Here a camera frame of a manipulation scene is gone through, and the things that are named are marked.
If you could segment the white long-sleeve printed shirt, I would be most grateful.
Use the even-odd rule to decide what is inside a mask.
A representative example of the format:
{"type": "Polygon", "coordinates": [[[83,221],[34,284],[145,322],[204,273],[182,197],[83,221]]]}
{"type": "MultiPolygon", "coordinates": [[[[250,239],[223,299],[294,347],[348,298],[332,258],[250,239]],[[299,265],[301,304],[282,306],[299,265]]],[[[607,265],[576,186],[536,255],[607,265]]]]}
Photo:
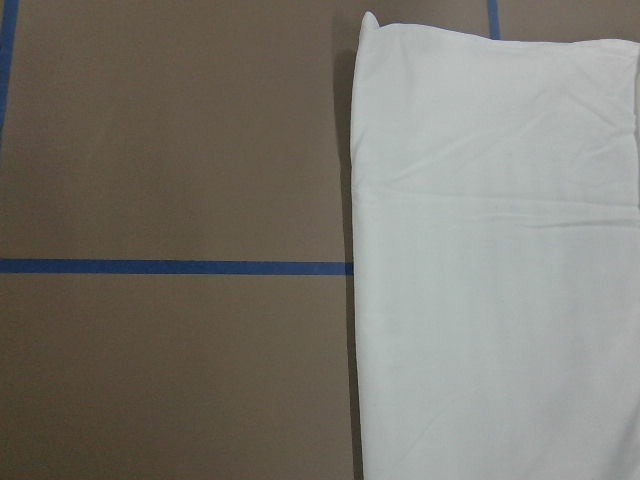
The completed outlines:
{"type": "Polygon", "coordinates": [[[639,475],[639,46],[363,18],[351,110],[368,479],[639,475]]]}

